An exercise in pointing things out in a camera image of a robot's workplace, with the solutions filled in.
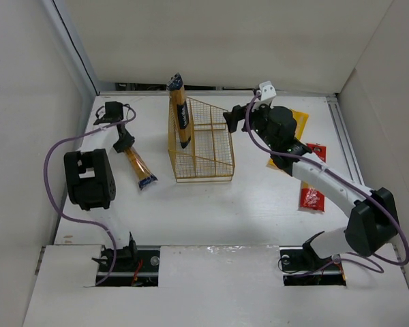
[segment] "red snack bag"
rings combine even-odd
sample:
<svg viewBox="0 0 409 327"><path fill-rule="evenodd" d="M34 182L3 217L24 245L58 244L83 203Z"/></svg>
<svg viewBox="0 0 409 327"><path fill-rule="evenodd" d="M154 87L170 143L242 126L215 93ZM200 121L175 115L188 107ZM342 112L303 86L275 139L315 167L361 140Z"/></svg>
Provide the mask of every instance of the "red snack bag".
<svg viewBox="0 0 409 327"><path fill-rule="evenodd" d="M326 147L319 144L306 143L306 145L326 162ZM320 193L306 182L301 182L300 208L308 208L324 212L324 194Z"/></svg>

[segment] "yellow package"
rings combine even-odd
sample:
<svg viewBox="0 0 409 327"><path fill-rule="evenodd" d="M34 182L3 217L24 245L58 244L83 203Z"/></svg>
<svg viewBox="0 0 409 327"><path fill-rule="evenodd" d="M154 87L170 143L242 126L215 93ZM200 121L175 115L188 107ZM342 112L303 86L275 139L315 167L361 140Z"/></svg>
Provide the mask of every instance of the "yellow package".
<svg viewBox="0 0 409 327"><path fill-rule="evenodd" d="M305 130L306 122L307 119L309 118L309 115L305 112L296 111L293 109L291 109L291 111L292 116L297 122L297 128L295 129L295 137L297 138L297 140L300 140L301 136L303 135L303 131ZM267 167L279 170L279 168L277 168L276 165L273 163L272 159L268 160Z"/></svg>

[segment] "gold wire basket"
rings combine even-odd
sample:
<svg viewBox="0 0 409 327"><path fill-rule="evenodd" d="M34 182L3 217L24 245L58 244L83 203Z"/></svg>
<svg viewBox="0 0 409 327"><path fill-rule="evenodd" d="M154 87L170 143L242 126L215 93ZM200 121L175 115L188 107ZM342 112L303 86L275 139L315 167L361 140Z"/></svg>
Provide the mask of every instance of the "gold wire basket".
<svg viewBox="0 0 409 327"><path fill-rule="evenodd" d="M210 104L186 98L190 114L191 142L182 149L170 106L168 153L176 182L231 181L234 173L232 136L223 112Z"/></svg>

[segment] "black label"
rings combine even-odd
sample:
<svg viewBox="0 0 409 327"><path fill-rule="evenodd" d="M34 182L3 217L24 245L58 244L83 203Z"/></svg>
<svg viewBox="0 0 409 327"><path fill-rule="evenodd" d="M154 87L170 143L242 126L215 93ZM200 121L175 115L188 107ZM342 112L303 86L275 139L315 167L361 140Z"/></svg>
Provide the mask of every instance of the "black label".
<svg viewBox="0 0 409 327"><path fill-rule="evenodd" d="M183 104L177 105L177 118L179 120L179 128L185 129L190 122L190 116L188 114L188 107L186 101Z"/></svg>

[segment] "snack package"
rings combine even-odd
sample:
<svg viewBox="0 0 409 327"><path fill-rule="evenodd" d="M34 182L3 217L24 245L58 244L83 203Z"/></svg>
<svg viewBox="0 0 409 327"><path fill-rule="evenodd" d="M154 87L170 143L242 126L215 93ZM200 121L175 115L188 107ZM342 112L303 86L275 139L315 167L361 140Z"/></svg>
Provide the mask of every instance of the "snack package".
<svg viewBox="0 0 409 327"><path fill-rule="evenodd" d="M156 176L151 173L150 169L133 147L126 149L124 153L129 159L129 162L131 163L136 176L138 177L139 189L142 190L148 184L157 181Z"/></svg>
<svg viewBox="0 0 409 327"><path fill-rule="evenodd" d="M185 87L179 73L171 78L166 85L166 89L170 91L170 107L175 115L180 145L184 149L191 142L191 124L186 104Z"/></svg>
<svg viewBox="0 0 409 327"><path fill-rule="evenodd" d="M317 156L326 162L326 147L319 144L306 143ZM306 182L301 182L299 208L308 208L324 212L324 194L320 193Z"/></svg>
<svg viewBox="0 0 409 327"><path fill-rule="evenodd" d="M303 131L305 130L306 122L307 122L307 119L309 118L309 115L306 114L305 112L296 111L293 109L291 109L291 111L292 111L292 116L297 122L297 128L295 129L295 137L297 138L297 140L300 140L301 136L303 135ZM279 169L273 163L272 159L268 160L267 166L273 169Z"/></svg>

